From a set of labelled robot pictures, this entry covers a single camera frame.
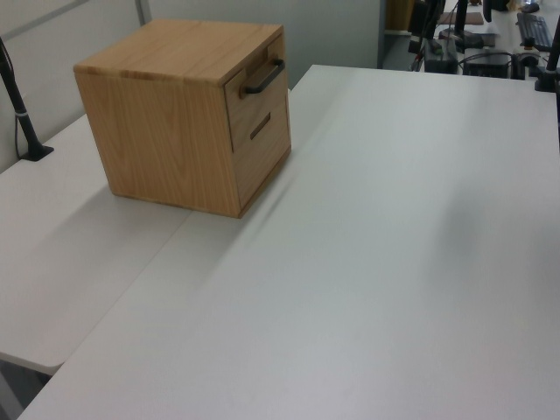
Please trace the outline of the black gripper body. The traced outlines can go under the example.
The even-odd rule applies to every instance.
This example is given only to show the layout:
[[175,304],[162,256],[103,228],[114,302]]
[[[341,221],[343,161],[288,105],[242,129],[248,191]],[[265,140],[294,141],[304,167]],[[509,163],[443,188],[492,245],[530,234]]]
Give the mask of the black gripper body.
[[410,16],[410,34],[419,39],[432,39],[441,13],[441,1],[416,0]]

